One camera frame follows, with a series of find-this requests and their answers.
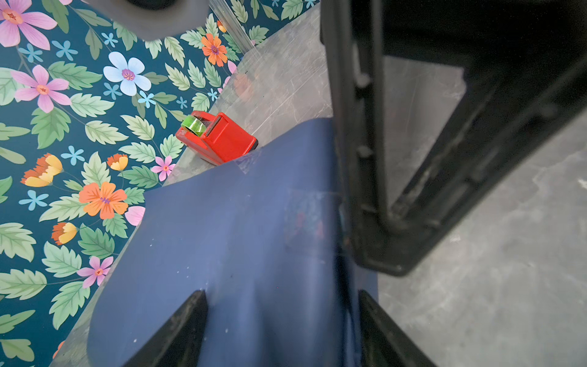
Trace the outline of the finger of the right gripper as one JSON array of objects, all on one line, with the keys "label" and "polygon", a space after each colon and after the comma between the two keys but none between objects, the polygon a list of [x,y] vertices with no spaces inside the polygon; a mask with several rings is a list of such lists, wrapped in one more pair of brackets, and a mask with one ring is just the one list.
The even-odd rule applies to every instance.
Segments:
[{"label": "finger of the right gripper", "polygon": [[324,1],[345,246],[411,272],[586,107],[584,1]]}]

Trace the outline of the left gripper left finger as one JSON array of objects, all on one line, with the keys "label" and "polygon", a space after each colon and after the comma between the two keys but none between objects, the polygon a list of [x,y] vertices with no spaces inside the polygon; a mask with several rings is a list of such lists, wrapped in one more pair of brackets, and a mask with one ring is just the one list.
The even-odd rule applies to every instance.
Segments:
[{"label": "left gripper left finger", "polygon": [[207,314],[206,292],[195,291],[124,367],[196,366]]}]

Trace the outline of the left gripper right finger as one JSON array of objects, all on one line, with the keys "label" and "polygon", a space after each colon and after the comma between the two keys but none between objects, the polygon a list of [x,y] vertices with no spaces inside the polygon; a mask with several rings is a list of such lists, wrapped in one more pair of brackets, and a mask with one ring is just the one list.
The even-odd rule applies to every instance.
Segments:
[{"label": "left gripper right finger", "polygon": [[435,367],[365,290],[359,292],[362,366]]}]

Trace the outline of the light blue wrapping paper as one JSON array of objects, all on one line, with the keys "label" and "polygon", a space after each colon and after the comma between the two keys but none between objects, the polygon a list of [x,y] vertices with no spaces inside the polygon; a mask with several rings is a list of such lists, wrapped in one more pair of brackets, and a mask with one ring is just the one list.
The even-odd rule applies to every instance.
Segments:
[{"label": "light blue wrapping paper", "polygon": [[[336,156],[330,119],[303,122],[255,151],[311,145]],[[253,181],[238,167],[244,157],[148,194],[93,312],[90,365],[124,365],[198,290],[208,304],[201,366],[360,364],[358,291],[374,291],[376,275],[351,262],[343,236],[342,255],[329,258],[271,244],[255,218]]]}]

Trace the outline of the red tape dispenser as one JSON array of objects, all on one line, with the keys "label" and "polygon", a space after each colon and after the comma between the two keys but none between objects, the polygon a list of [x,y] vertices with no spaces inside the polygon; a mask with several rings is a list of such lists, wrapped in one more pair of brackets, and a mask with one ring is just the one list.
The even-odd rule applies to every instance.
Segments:
[{"label": "red tape dispenser", "polygon": [[195,116],[204,122],[207,126],[206,132],[199,137],[180,125],[175,136],[211,165],[223,165],[258,147],[258,139],[224,113],[214,116],[204,111],[193,111],[189,116]]}]

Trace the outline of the green tape roll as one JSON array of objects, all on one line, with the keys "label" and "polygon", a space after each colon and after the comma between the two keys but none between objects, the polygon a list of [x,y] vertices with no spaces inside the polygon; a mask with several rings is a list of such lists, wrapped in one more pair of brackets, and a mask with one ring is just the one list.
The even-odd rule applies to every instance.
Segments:
[{"label": "green tape roll", "polygon": [[206,124],[195,116],[187,116],[181,123],[181,127],[199,137],[201,137],[207,130]]}]

